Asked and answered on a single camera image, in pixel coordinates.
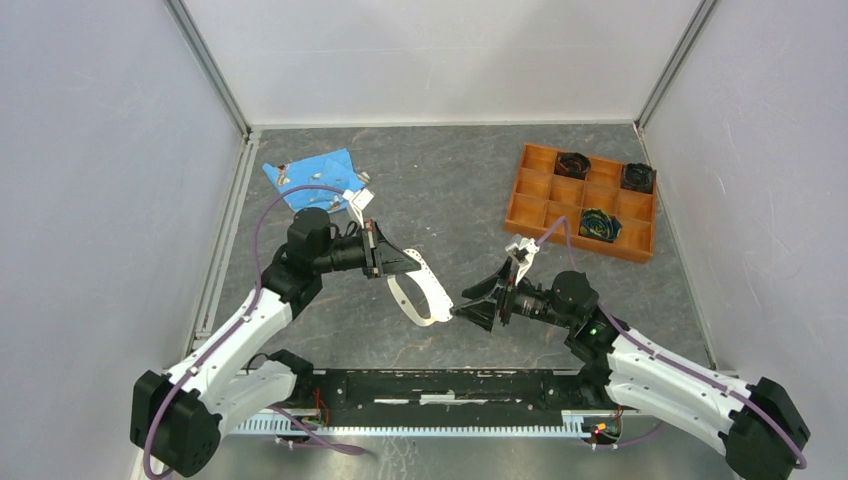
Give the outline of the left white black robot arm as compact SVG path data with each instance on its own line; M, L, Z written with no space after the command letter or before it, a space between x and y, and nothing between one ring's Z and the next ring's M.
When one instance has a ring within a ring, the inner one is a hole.
M145 476L192 476L209 463L224 436L260 410L282 400L302 407L312 399L313 379L280 361L236 376L317 296L323 275L358 270L374 279L421 268L372 219L342 231L320 208L298 211L286 242L227 322L166 371L148 370L135 381L129 436L142 451Z

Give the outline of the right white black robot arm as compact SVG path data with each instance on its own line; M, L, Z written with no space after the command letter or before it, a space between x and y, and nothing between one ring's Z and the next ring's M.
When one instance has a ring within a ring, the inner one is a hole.
M465 289L453 315L490 331L514 315L566 329L580 359L577 392L591 408L609 402L647 413L698 438L743 479L787 479L807 468L811 432L780 383L751 383L687 360L609 314L587 276L557 274L544 288L506 260Z

